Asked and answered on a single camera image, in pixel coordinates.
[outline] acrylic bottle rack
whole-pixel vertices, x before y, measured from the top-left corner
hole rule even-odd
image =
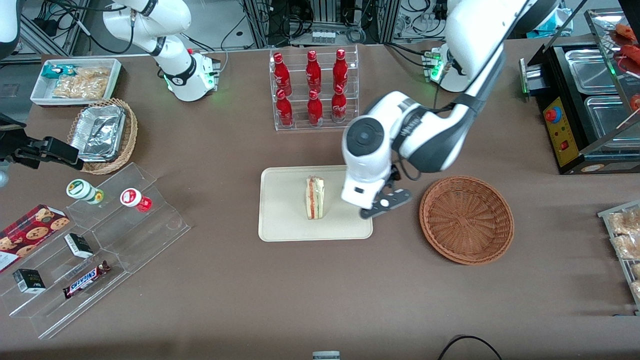
[[[344,89],[344,95],[347,98],[346,118],[344,122],[335,123],[331,120],[331,98],[333,97],[333,64],[335,63],[335,52],[337,49],[344,49],[346,52],[346,61],[349,67],[347,71],[348,81],[347,87]],[[269,54],[269,76],[271,79],[271,102],[273,103],[273,119],[276,130],[294,131],[294,130],[322,130],[347,127],[351,120],[360,114],[360,89],[358,82],[358,48],[356,46],[327,46],[315,49],[317,52],[317,61],[322,69],[322,88],[320,92],[320,101],[323,104],[323,125],[321,127],[313,127],[309,124],[307,115],[307,102],[309,100],[309,86],[307,85],[307,53],[300,52],[298,48],[282,48],[271,50]],[[292,127],[284,127],[280,123],[276,109],[276,85],[273,71],[275,62],[273,54],[282,53],[285,65],[289,68],[291,77],[292,94],[288,96],[293,110],[294,125]]]
[[[155,181],[130,163],[97,186],[105,194],[102,202],[89,205],[79,200],[68,206],[65,213],[72,222],[0,274],[0,297],[10,316],[29,318],[40,339],[51,338],[189,231],[190,226],[153,185]],[[123,206],[119,196],[126,188],[151,198],[151,209],[140,213]],[[64,239],[68,233],[84,236],[93,256],[74,256]],[[63,288],[105,260],[111,271],[65,299]],[[47,289],[36,295],[21,293],[12,275],[18,268],[38,270]]]

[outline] red button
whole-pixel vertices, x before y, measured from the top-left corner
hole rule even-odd
[[[555,110],[547,110],[547,112],[545,113],[545,120],[553,122],[557,118],[557,116],[558,113]]]

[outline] empty wicker basket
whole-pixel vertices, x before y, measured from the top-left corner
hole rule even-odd
[[[420,203],[420,224],[429,243],[466,265],[491,263],[513,240],[513,215],[500,193],[470,176],[446,177]]]
[[[98,108],[107,105],[118,105],[122,107],[127,112],[127,118],[125,119],[124,130],[122,131],[122,140],[120,141],[120,154],[116,160],[110,163],[84,163],[82,171],[94,175],[108,174],[126,165],[131,157],[134,147],[136,146],[136,136],[138,135],[138,120],[136,119],[136,114],[133,113],[126,102],[120,99],[108,99],[96,102],[95,104],[89,105],[89,107]],[[74,137],[79,118],[80,114],[78,113],[76,120],[71,125],[71,131],[69,131],[69,135],[67,136],[67,143],[71,143],[71,139]]]

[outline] brown table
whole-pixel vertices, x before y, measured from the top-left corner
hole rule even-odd
[[[507,42],[509,59],[460,158],[403,186],[408,205],[374,219],[367,240],[264,243],[260,174],[342,164],[341,132],[276,133],[267,51],[232,53],[221,89],[180,102],[150,57],[121,58],[116,94],[138,116],[132,160],[193,228],[52,340],[0,311],[0,359],[434,359],[456,334],[487,339],[511,359],[637,359],[640,318],[596,213],[640,197],[640,176],[560,176],[535,102],[520,96],[517,60],[539,41]],[[420,69],[383,46],[360,47],[363,107],[391,90],[431,104]],[[441,94],[440,104],[451,96]],[[66,138],[77,109],[33,106],[31,136]],[[465,174],[511,205],[515,239],[497,262],[462,266],[425,241],[419,197]],[[60,165],[10,169],[0,225],[35,204],[63,208],[65,185],[102,176]],[[457,344],[449,359],[493,359]]]

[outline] small jar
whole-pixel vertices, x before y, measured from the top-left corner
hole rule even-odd
[[[151,208],[153,202],[148,197],[142,195],[142,193],[134,188],[128,188],[120,195],[120,202],[124,206],[130,208],[135,207],[141,213],[146,213]]]
[[[104,199],[104,192],[93,187],[88,181],[76,179],[67,185],[67,195],[76,199],[83,200],[91,205],[98,204]]]

